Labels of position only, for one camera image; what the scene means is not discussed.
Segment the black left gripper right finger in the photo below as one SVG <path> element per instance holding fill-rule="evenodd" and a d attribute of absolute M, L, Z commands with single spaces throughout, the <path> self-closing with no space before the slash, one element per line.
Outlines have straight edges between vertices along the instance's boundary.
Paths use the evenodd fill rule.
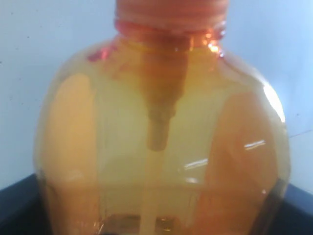
<path fill-rule="evenodd" d="M 311 235 L 313 195 L 277 181 L 254 221 L 255 235 Z"/>

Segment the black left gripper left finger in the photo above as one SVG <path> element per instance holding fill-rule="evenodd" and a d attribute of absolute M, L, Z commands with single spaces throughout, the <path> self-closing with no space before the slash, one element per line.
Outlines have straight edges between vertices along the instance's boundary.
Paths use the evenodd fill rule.
<path fill-rule="evenodd" d="M 51 228 L 34 174 L 0 191 L 2 235 L 50 235 Z"/>

